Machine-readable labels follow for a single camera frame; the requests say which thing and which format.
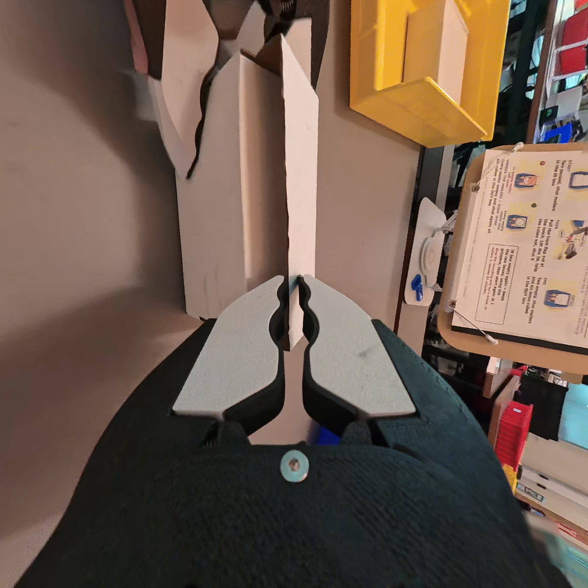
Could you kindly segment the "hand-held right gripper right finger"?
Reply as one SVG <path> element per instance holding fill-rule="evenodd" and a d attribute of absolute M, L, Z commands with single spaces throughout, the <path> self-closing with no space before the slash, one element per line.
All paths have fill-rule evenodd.
<path fill-rule="evenodd" d="M 311 275 L 299 277 L 302 397 L 307 414 L 341 435 L 353 422 L 410 417 L 416 407 L 371 317 Z"/>

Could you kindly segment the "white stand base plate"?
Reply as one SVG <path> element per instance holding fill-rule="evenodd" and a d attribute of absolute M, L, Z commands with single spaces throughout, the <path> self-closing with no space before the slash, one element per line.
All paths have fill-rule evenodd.
<path fill-rule="evenodd" d="M 435 286 L 437 286 L 437 277 L 439 275 L 439 269 L 437 277 L 434 281 L 428 282 L 422 276 L 424 297 L 421 302 L 416 301 L 415 293 L 411 289 L 410 283 L 418 273 L 421 274 L 421 270 L 419 268 L 419 253 L 424 239 L 426 239 L 429 236 L 441 233 L 445 241 L 446 234 L 442 230 L 442 228 L 445 226 L 445 223 L 445 214 L 440 209 L 438 209 L 438 207 L 433 202 L 431 202 L 430 199 L 424 198 L 419 205 L 415 233 L 413 237 L 413 245 L 409 256 L 408 275 L 404 291 L 404 299 L 408 305 L 429 307 L 433 301 L 434 295 L 436 293 Z"/>

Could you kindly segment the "white oval puck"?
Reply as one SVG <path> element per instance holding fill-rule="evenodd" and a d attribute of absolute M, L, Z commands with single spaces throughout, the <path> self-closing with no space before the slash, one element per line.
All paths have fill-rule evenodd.
<path fill-rule="evenodd" d="M 442 255 L 444 237 L 441 233 L 424 239 L 419 253 L 419 268 L 426 281 L 434 281 L 437 277 L 440 257 Z"/>

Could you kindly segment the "yellow plastic bin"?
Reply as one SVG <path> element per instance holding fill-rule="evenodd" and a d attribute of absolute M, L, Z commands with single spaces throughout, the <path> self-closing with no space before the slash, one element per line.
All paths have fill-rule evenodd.
<path fill-rule="evenodd" d="M 455 1 L 469 30 L 460 104 L 429 77 L 403 82 L 408 16 L 419 2 L 351 2 L 350 107 L 426 148 L 490 140 L 510 1 Z"/>

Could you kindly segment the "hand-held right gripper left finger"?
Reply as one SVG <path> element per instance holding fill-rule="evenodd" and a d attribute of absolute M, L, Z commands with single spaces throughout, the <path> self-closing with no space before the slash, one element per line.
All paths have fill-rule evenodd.
<path fill-rule="evenodd" d="M 242 295 L 216 319 L 172 407 L 180 416 L 266 425 L 285 402 L 286 279 Z"/>

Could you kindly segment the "white cardboard box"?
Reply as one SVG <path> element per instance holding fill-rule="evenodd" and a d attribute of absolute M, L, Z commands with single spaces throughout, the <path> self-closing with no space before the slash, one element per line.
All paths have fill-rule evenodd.
<path fill-rule="evenodd" d="M 195 169 L 176 180 L 187 314 L 216 318 L 282 276 L 287 349 L 302 338 L 296 280 L 315 273 L 318 118 L 318 96 L 283 35 L 217 74 Z"/>
<path fill-rule="evenodd" d="M 420 1 L 408 16 L 403 82 L 429 77 L 460 104 L 468 36 L 455 1 Z"/>

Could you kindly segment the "person's left hand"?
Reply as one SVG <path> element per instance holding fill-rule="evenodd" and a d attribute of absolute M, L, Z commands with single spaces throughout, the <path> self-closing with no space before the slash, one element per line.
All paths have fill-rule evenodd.
<path fill-rule="evenodd" d="M 130 33 L 130 47 L 135 70 L 147 76 L 148 55 L 133 1 L 123 2 Z"/>

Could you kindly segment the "red plastic bin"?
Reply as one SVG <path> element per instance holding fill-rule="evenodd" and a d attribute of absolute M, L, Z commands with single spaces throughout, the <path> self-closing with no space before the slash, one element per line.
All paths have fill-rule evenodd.
<path fill-rule="evenodd" d="M 525 450 L 533 416 L 533 404 L 510 401 L 500 416 L 494 445 L 497 459 L 503 466 L 517 471 Z"/>
<path fill-rule="evenodd" d="M 570 76 L 587 70 L 587 8 L 563 22 L 556 50 L 555 75 Z"/>

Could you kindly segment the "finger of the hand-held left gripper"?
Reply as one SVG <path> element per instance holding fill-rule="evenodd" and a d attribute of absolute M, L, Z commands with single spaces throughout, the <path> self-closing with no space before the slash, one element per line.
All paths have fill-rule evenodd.
<path fill-rule="evenodd" d="M 296 1 L 293 52 L 314 90 L 329 30 L 329 1 Z"/>
<path fill-rule="evenodd" d="M 197 155 L 201 88 L 215 64 L 219 37 L 203 1 L 167 1 L 163 51 L 164 143 L 186 178 Z"/>

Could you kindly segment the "stack of flat cartons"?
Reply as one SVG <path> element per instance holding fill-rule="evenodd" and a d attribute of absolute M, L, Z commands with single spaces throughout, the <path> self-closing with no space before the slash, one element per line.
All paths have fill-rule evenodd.
<path fill-rule="evenodd" d="M 554 521 L 559 532 L 587 548 L 587 495 L 525 465 L 518 467 L 515 495 Z"/>

